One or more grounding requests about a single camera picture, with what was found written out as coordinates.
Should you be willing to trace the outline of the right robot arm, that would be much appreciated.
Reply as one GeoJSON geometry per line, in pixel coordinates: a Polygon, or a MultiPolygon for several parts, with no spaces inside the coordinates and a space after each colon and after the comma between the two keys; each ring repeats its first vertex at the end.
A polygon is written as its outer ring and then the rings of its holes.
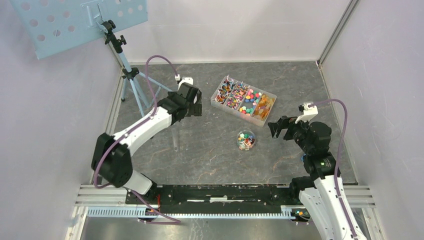
{"type": "Polygon", "coordinates": [[[290,183],[289,199],[303,204],[323,240],[365,240],[347,201],[337,161],[329,151],[332,129],[322,122],[296,122],[282,116],[269,122],[271,136],[293,140],[303,151],[307,176],[295,177],[290,183]]]}

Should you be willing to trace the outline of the clear compartment candy box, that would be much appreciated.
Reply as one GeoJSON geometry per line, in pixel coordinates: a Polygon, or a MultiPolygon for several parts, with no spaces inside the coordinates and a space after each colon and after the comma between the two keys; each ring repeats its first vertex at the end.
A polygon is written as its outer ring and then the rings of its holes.
{"type": "Polygon", "coordinates": [[[263,127],[277,96],[229,75],[218,84],[210,97],[213,107],[263,127]]]}

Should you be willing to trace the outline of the clear plastic scoop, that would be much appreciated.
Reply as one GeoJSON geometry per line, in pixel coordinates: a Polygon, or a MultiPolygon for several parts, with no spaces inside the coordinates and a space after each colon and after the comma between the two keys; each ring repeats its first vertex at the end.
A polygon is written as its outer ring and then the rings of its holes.
{"type": "Polygon", "coordinates": [[[180,131],[177,127],[171,129],[173,149],[175,152],[180,150],[180,131]]]}

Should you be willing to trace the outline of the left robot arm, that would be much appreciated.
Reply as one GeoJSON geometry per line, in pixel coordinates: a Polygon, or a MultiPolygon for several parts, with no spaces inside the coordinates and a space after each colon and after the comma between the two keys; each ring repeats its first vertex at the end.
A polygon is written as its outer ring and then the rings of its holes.
{"type": "Polygon", "coordinates": [[[202,92],[193,85],[191,77],[184,77],[177,91],[167,97],[129,127],[113,135],[101,134],[96,141],[91,168],[116,188],[127,188],[138,193],[145,204],[157,198],[155,183],[134,170],[132,156],[149,139],[185,117],[202,114],[202,92]]]}

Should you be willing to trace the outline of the small clear glass jar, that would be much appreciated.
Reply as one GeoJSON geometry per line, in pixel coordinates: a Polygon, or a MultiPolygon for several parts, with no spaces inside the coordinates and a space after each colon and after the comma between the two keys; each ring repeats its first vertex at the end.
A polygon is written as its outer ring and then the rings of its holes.
{"type": "Polygon", "coordinates": [[[242,130],[236,137],[237,146],[242,151],[249,151],[256,143],[256,136],[250,130],[242,130]]]}

